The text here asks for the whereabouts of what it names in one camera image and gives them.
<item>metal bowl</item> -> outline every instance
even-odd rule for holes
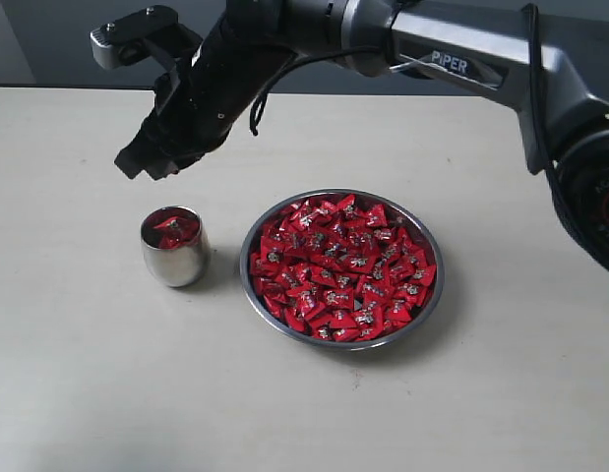
[[[413,315],[415,318],[407,326],[391,334],[370,341],[326,341],[322,339],[316,339],[312,336],[308,336],[294,329],[291,329],[289,326],[283,324],[280,320],[277,320],[272,316],[272,314],[265,308],[263,302],[254,292],[252,277],[249,272],[249,260],[251,253],[258,250],[258,248],[260,247],[260,238],[263,231],[263,224],[270,218],[276,216],[286,206],[291,205],[295,202],[315,198],[322,198],[332,203],[337,203],[350,194],[354,194],[356,196],[357,203],[360,207],[370,206],[373,204],[383,204],[386,207],[388,220],[394,221],[396,225],[404,226],[407,229],[413,242],[416,245],[422,247],[422,249],[424,249],[427,262],[430,265],[436,265],[437,273],[433,285],[432,294],[429,298],[427,298],[424,305],[419,310],[411,312],[411,315]],[[426,228],[426,226],[424,226],[424,224],[422,224],[422,222],[418,218],[416,218],[413,214],[411,214],[403,207],[398,206],[397,204],[378,197],[376,195],[367,194],[365,192],[359,192],[356,190],[331,189],[307,192],[304,194],[296,195],[295,197],[291,197],[290,199],[284,200],[283,202],[280,202],[279,204],[273,206],[268,211],[266,211],[265,214],[263,214],[258,219],[258,221],[256,221],[254,226],[252,226],[249,233],[247,234],[247,237],[245,238],[245,241],[243,243],[243,248],[241,250],[239,265],[243,288],[245,289],[247,298],[251,302],[252,306],[256,309],[256,311],[260,314],[261,317],[263,317],[263,319],[267,323],[269,323],[278,331],[286,334],[287,336],[292,337],[293,339],[297,339],[298,341],[302,341],[307,344],[312,344],[314,346],[329,347],[332,349],[340,349],[345,351],[360,351],[364,349],[371,349],[374,347],[389,344],[390,342],[396,341],[406,336],[412,330],[416,329],[419,325],[424,323],[424,321],[429,317],[429,315],[431,315],[431,312],[433,312],[435,306],[438,304],[442,295],[442,290],[444,289],[444,262],[442,259],[442,253],[440,252],[438,244],[435,242],[435,239],[433,238],[429,230]]]

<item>metal cup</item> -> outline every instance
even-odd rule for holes
[[[195,219],[199,229],[192,241],[176,249],[160,249],[159,235],[153,227],[173,216]],[[149,272],[169,287],[183,287],[199,280],[208,269],[211,248],[204,224],[191,209],[166,206],[151,213],[140,229],[143,254]]]

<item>candy pile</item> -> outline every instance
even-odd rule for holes
[[[160,249],[177,249],[193,242],[198,234],[199,221],[183,216],[172,216],[153,227],[159,237]]]
[[[262,229],[250,256],[254,290],[267,310],[318,339],[365,341],[412,320],[435,279],[424,250],[383,205],[307,200]]]

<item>gray wall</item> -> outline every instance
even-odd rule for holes
[[[0,83],[30,84],[32,72],[0,4]]]
[[[526,3],[526,0],[449,1],[511,9],[519,9]],[[148,6],[149,0],[2,0],[2,3],[40,85],[150,86],[161,73],[152,61],[106,72],[91,59],[90,30]],[[169,0],[162,3],[175,8],[182,23],[205,35],[225,1]],[[536,3],[544,13],[609,19],[609,0],[536,0]],[[284,79],[276,91],[459,93],[456,88],[432,81],[412,81],[404,77],[365,79],[331,64],[316,64],[299,70]]]

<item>table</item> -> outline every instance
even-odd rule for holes
[[[0,472],[609,471],[609,274],[562,230],[513,112],[474,97],[272,95],[180,175],[113,165],[144,91],[0,89]],[[268,207],[318,188],[420,217],[447,265],[404,342],[313,349],[236,263]],[[211,271],[147,272],[139,225],[184,205]]]

